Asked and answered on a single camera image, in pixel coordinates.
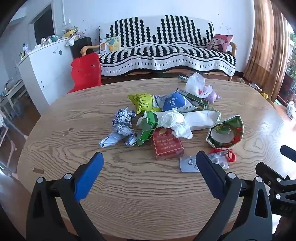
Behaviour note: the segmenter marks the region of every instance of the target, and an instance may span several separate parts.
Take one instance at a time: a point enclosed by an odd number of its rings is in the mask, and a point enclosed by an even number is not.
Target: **cartoon pillow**
[[[233,35],[215,34],[215,36],[209,43],[208,49],[226,53],[232,39]]]

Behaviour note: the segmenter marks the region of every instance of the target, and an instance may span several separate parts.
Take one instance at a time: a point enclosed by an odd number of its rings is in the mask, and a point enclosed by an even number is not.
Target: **sofa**
[[[232,52],[207,49],[214,37],[211,22],[186,16],[134,17],[100,25],[100,39],[120,36],[118,51],[100,55],[101,75],[119,76],[131,71],[165,71],[185,67],[201,73],[235,72]]]

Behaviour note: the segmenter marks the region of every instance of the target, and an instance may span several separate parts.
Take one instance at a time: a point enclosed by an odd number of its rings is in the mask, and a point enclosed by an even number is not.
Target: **yellow snack bag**
[[[154,96],[150,94],[135,94],[135,95],[128,95],[128,98],[137,108],[136,113],[140,114],[144,111],[157,111],[160,112],[160,108],[155,101]]]

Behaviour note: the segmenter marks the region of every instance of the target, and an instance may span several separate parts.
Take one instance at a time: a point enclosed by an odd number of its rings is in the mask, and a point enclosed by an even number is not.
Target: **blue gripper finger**
[[[76,180],[74,197],[77,202],[86,198],[97,176],[104,165],[104,157],[100,152],[96,152],[94,156],[87,163],[85,171],[80,178]]]

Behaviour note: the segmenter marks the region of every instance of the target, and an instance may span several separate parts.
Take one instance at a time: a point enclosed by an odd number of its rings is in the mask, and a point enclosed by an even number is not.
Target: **red plastic chair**
[[[71,75],[75,85],[69,93],[102,85],[101,64],[97,53],[76,58],[71,66]]]

